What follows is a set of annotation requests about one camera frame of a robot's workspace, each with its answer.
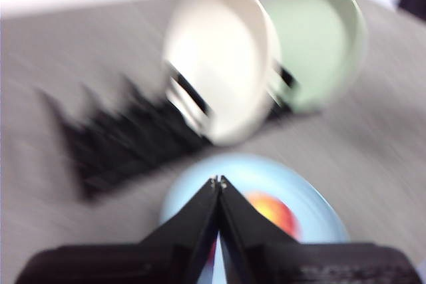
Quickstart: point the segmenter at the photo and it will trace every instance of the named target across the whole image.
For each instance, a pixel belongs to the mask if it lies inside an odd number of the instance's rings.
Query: light blue plate
[[[183,173],[171,187],[160,215],[164,223],[215,175],[226,176],[243,194],[258,191],[285,203],[298,220],[302,243],[349,241],[345,227],[333,208],[305,179],[277,162],[249,154],[224,154],[203,160]],[[198,283],[226,283],[220,242],[217,242],[214,269],[205,267]]]

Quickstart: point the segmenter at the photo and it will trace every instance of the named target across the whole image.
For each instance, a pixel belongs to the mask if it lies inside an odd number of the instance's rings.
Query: green bowl
[[[353,81],[367,43],[355,0],[264,0],[278,33],[289,88],[276,74],[271,95],[294,112],[328,103]]]

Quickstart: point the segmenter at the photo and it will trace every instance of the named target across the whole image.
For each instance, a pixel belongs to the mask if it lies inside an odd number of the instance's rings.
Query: gray table
[[[138,241],[157,225],[169,186],[197,160],[249,152],[284,163],[335,208],[354,241],[426,258],[426,27],[359,0],[370,32],[361,76],[324,112],[227,149],[209,149],[88,205],[37,89],[85,112],[82,83],[114,110],[120,75],[161,96],[164,31],[177,0],[134,0],[5,19],[1,26],[1,282],[36,251],[64,243]]]

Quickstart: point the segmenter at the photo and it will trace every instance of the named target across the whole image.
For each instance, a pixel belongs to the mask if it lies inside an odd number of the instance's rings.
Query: table surface
[[[156,227],[181,172],[223,152],[282,162],[323,194],[352,240],[398,247],[414,263],[425,259],[426,26],[368,0],[358,0],[369,29],[361,74],[323,112],[181,159],[95,204],[78,199],[37,89],[57,97],[75,118],[85,113],[82,84],[107,108],[119,108],[122,74],[149,97],[161,97],[162,40],[177,1],[129,0],[2,21],[1,282],[12,283],[42,249],[139,241]]]

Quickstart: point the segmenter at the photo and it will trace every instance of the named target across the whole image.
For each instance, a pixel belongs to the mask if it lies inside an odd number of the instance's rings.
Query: plate
[[[333,208],[308,181],[291,169],[249,154],[224,154],[203,160],[185,171],[172,185],[163,203],[160,223],[184,206],[206,180],[225,175],[242,194],[268,194],[279,199],[296,217],[298,241],[339,243],[349,241],[346,229]],[[216,241],[214,264],[207,263],[198,284],[225,284],[220,241]]]
[[[277,30],[283,67],[295,78],[288,86],[277,75],[272,96],[294,112],[324,106],[357,74],[367,43],[365,22],[355,0],[262,0]]]
[[[258,0],[183,0],[165,40],[166,95],[199,135],[215,145],[237,143],[271,109],[278,43]]]

